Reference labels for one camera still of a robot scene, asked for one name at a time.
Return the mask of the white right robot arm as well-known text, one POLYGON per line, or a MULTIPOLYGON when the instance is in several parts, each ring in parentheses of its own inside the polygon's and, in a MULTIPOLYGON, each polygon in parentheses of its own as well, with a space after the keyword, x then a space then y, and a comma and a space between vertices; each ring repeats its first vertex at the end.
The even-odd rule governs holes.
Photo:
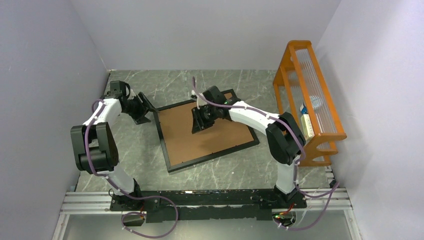
POLYGON ((255 108, 238 97, 227 98, 212 86, 203 93, 192 89, 191 98, 196 106, 191 110, 193 134, 212 127, 217 119, 244 124, 266 136, 271 156, 277 161, 275 202, 288 207, 298 192, 295 176, 297 160, 300 159, 306 140, 294 117, 270 113, 255 108))

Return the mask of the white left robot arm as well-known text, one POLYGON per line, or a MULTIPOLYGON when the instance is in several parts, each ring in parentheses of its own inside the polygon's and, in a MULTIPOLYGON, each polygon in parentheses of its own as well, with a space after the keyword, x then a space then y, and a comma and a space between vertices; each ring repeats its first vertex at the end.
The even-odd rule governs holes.
POLYGON ((70 130, 76 167, 104 179, 114 195, 123 198, 125 206, 137 210, 142 206, 143 196, 137 181, 119 165, 119 151, 110 126, 120 114, 130 116, 136 125, 148 123, 147 113, 158 110, 142 92, 135 93, 128 83, 116 80, 94 102, 92 111, 88 120, 70 130))

